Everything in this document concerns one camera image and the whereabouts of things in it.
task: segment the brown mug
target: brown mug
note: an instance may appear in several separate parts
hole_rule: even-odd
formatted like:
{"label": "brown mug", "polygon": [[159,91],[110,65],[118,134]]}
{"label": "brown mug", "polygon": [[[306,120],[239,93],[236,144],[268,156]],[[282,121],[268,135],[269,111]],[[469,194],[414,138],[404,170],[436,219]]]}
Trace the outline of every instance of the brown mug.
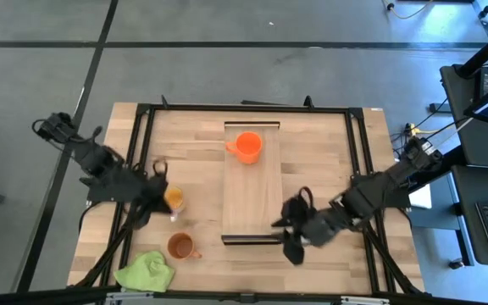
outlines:
{"label": "brown mug", "polygon": [[195,251],[195,243],[191,236],[184,232],[175,233],[169,238],[167,249],[170,256],[177,259],[201,258],[201,253]]}

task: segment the wooden table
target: wooden table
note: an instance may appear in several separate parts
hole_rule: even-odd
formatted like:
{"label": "wooden table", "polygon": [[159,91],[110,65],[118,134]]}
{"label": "wooden table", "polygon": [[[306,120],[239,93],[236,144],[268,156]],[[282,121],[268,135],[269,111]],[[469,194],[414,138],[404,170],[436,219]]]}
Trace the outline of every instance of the wooden table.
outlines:
{"label": "wooden table", "polygon": [[[136,103],[116,103],[104,143],[122,156],[127,153]],[[383,110],[364,108],[370,151],[375,170],[394,163]],[[166,157],[169,183],[184,192],[186,209],[178,221],[153,215],[148,225],[135,231],[130,261],[139,252],[161,251],[175,277],[173,291],[256,291],[272,293],[369,294],[369,273],[363,236],[344,230],[325,247],[306,249],[305,263],[291,265],[280,245],[224,246],[220,239],[224,182],[224,122],[261,120],[280,122],[283,197],[309,186],[318,208],[349,187],[352,174],[347,130],[343,115],[265,112],[158,110],[153,121],[147,170],[152,161]],[[141,124],[139,139],[144,135]],[[358,125],[353,122],[360,164],[364,164]],[[140,141],[135,160],[139,159]],[[115,204],[101,204],[85,217],[69,273],[69,284],[81,280],[107,245]],[[189,233],[201,259],[177,261],[166,243],[177,232]],[[385,211],[389,250],[415,286],[423,289],[412,232],[396,209]],[[119,254],[114,256],[115,270]],[[380,287],[385,289],[380,256],[375,254]]]}

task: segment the concrete floor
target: concrete floor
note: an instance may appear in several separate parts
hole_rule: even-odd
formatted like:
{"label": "concrete floor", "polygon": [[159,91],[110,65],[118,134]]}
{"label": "concrete floor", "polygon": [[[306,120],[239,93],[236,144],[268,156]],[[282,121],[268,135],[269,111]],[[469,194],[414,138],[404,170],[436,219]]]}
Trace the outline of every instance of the concrete floor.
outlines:
{"label": "concrete floor", "polygon": [[[109,0],[0,0],[0,41],[96,41],[109,4]],[[421,5],[400,2],[396,9],[410,14]],[[487,42],[476,15],[470,4],[453,3],[433,3],[414,18],[399,20],[385,14],[380,0],[120,0],[108,40]],[[34,136],[30,124],[51,112],[73,113],[93,51],[0,48],[0,193],[7,196],[0,204],[0,293],[14,289],[58,161],[58,152]],[[475,51],[105,49],[80,130],[90,133],[95,126],[106,125],[115,102],[159,102],[161,94],[170,103],[248,99],[295,105],[310,95],[321,106],[382,107],[394,133],[406,122],[419,122],[428,115],[429,103],[444,100],[438,69],[463,63]],[[451,116],[436,115],[423,129],[450,122]],[[446,152],[455,145],[457,139],[440,149]],[[65,286],[86,198],[86,189],[78,182],[81,176],[78,166],[71,164],[32,290]],[[488,302],[488,266],[455,271],[446,267],[446,261],[460,255],[454,233],[426,229],[413,233],[428,292]]]}

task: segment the green towel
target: green towel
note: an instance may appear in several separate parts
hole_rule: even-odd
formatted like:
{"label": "green towel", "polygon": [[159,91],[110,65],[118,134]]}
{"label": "green towel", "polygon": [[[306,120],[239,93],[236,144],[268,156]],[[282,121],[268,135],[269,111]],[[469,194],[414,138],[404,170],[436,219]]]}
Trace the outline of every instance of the green towel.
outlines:
{"label": "green towel", "polygon": [[114,277],[125,288],[138,291],[165,292],[175,270],[165,264],[159,251],[139,254],[133,263],[114,272]]}

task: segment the cup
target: cup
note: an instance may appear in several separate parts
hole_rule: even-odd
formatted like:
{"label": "cup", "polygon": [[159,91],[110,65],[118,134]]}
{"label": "cup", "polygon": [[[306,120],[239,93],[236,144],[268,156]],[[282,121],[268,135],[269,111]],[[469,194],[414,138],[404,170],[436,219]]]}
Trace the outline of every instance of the cup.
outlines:
{"label": "cup", "polygon": [[176,221],[178,213],[184,209],[184,194],[178,187],[169,187],[164,194],[165,202],[169,205],[172,214],[170,220]]}
{"label": "cup", "polygon": [[254,164],[259,160],[263,147],[261,137],[255,132],[242,132],[234,142],[225,143],[225,149],[236,155],[238,161],[244,164]]}
{"label": "cup", "polygon": [[169,238],[167,249],[170,256],[177,259],[201,258],[201,253],[195,251],[195,243],[191,236],[184,232],[176,233]]}

